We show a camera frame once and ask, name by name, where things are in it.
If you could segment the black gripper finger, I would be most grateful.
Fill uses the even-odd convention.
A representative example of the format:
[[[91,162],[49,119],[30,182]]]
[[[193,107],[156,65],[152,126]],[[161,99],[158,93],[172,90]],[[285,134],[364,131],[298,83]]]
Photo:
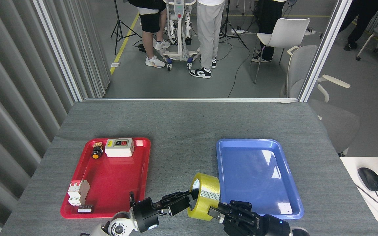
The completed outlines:
[[[232,200],[228,207],[230,208],[228,213],[230,218],[247,224],[256,224],[258,214],[251,211],[251,203]]]
[[[230,236],[258,236],[259,215],[240,207],[210,207],[208,215],[220,220]]]
[[[161,198],[161,205],[172,205],[177,204],[178,202],[183,202],[184,205],[190,205],[193,201],[198,198],[199,190],[195,189],[192,191],[185,192],[175,192],[172,194],[165,195]]]
[[[174,216],[190,206],[190,200],[174,200],[161,203],[159,216]]]

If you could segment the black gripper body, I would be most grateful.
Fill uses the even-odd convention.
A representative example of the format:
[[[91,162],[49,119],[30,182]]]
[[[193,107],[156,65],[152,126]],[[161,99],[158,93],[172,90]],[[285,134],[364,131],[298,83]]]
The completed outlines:
[[[288,222],[269,214],[256,217],[257,236],[291,236]]]
[[[150,197],[137,203],[131,202],[130,206],[139,232],[145,232],[159,225],[158,210]]]

